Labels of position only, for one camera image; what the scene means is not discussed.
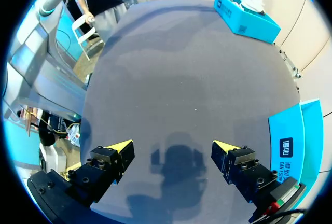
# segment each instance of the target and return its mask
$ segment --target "electrical wire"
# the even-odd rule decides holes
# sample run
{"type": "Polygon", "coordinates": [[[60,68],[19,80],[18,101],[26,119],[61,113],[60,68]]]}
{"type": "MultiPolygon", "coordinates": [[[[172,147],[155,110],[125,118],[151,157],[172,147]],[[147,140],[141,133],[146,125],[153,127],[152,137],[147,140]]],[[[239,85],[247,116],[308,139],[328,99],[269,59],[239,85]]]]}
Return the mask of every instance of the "electrical wire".
{"type": "MultiPolygon", "coordinates": [[[[24,107],[22,107],[22,108],[23,108],[28,114],[30,114],[30,115],[34,116],[36,119],[38,119],[37,114],[34,114],[34,113],[29,112],[29,111],[26,110],[24,107]]],[[[44,122],[47,126],[49,126],[54,132],[56,132],[56,133],[58,133],[58,134],[67,134],[67,132],[59,132],[59,131],[53,129],[53,127],[50,126],[50,125],[48,124],[48,122],[45,121],[43,118],[40,118],[40,119],[38,119],[38,120],[41,120],[42,122],[44,122]]]]}
{"type": "Polygon", "coordinates": [[[80,125],[80,123],[72,123],[72,124],[69,125],[68,129],[70,129],[75,124],[80,125]]]}
{"type": "Polygon", "coordinates": [[[323,118],[325,118],[325,117],[329,116],[330,114],[332,114],[332,112],[330,112],[330,113],[328,113],[328,114],[324,115],[324,116],[323,116],[323,118]]]}
{"type": "Polygon", "coordinates": [[[73,125],[75,125],[75,124],[80,125],[80,123],[71,123],[71,124],[67,127],[67,130],[70,130],[71,127],[72,127],[73,125]]]}
{"type": "Polygon", "coordinates": [[[59,54],[63,54],[63,53],[66,53],[69,50],[69,48],[71,47],[71,37],[68,35],[68,33],[64,32],[64,31],[62,31],[60,29],[58,29],[58,31],[64,33],[68,37],[68,40],[69,40],[68,48],[65,51],[63,51],[63,52],[59,52],[59,54]]]}
{"type": "Polygon", "coordinates": [[[260,220],[259,222],[255,223],[255,224],[268,224],[271,221],[278,219],[280,217],[284,217],[287,215],[291,215],[291,214],[295,214],[295,213],[302,213],[305,214],[307,212],[306,209],[293,209],[293,210],[289,210],[289,211],[285,211],[285,212],[281,212],[281,213],[277,213],[277,214],[273,214],[263,220],[260,220]]]}

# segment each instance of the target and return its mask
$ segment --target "bolt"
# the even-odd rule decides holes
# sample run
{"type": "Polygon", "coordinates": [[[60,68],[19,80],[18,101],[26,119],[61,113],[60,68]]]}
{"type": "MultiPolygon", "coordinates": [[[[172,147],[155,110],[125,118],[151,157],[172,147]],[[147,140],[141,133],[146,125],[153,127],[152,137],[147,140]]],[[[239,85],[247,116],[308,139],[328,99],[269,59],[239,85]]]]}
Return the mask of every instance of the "bolt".
{"type": "Polygon", "coordinates": [[[248,165],[246,163],[242,163],[241,164],[241,169],[242,170],[245,170],[247,167],[248,167],[248,165]]]}
{"type": "Polygon", "coordinates": [[[40,189],[38,189],[38,193],[39,193],[39,194],[44,194],[44,193],[45,193],[45,189],[44,189],[44,188],[40,188],[40,189]]]}
{"type": "Polygon", "coordinates": [[[82,182],[87,184],[90,181],[88,177],[83,177],[82,182]]]}
{"type": "Polygon", "coordinates": [[[54,182],[52,182],[52,181],[49,181],[48,183],[47,183],[47,187],[48,188],[53,188],[54,187],[54,182]]]}
{"type": "Polygon", "coordinates": [[[98,163],[98,167],[103,170],[105,168],[105,163],[103,162],[98,163]]]}
{"type": "Polygon", "coordinates": [[[263,183],[264,183],[264,179],[263,178],[260,177],[260,178],[257,179],[257,184],[258,185],[261,185],[263,183]]]}
{"type": "Polygon", "coordinates": [[[91,158],[88,158],[88,159],[87,159],[87,164],[89,164],[89,165],[92,164],[92,159],[91,159],[91,158]]]}

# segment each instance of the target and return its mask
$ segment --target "white chair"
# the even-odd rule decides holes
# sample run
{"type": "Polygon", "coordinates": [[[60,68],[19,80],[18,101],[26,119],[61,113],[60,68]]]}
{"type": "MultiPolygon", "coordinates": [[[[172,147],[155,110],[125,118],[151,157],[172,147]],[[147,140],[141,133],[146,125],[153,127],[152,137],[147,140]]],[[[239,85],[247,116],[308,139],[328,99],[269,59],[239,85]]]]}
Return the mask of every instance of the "white chair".
{"type": "Polygon", "coordinates": [[[93,34],[96,34],[95,28],[93,27],[91,30],[89,30],[87,33],[85,33],[83,36],[78,37],[76,34],[76,30],[78,28],[80,28],[84,23],[85,23],[85,18],[86,15],[83,14],[79,19],[77,19],[73,24],[72,24],[72,31],[74,32],[74,35],[77,39],[78,44],[80,45],[82,51],[84,52],[84,54],[86,55],[88,61],[90,60],[89,56],[88,56],[88,51],[92,50],[93,48],[97,47],[99,44],[103,43],[102,40],[97,41],[95,44],[93,44],[91,47],[89,47],[87,50],[85,50],[85,48],[82,46],[82,43],[84,43],[86,40],[88,40],[88,38],[90,36],[92,36],[93,34]]]}

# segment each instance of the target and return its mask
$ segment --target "gray table surface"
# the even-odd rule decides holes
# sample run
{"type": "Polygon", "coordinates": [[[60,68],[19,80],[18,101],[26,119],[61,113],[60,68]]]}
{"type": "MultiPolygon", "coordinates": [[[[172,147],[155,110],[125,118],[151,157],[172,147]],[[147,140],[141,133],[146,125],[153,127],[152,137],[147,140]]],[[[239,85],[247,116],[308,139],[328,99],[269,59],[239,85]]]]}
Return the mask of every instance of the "gray table surface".
{"type": "Polygon", "coordinates": [[[268,117],[299,102],[276,47],[235,35],[213,2],[135,5],[95,67],[81,123],[81,160],[134,140],[119,185],[91,208],[125,223],[247,223],[255,210],[211,159],[212,140],[270,166],[268,117]]]}

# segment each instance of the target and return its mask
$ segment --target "blue sign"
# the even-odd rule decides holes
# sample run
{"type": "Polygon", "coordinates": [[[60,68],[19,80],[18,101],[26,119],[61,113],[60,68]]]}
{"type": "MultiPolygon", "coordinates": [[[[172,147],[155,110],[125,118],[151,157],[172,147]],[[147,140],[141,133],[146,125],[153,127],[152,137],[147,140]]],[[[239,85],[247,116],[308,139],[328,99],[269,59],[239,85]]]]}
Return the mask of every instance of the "blue sign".
{"type": "Polygon", "coordinates": [[[305,129],[300,104],[269,117],[271,170],[279,182],[293,177],[300,182],[305,157],[305,129]]]}

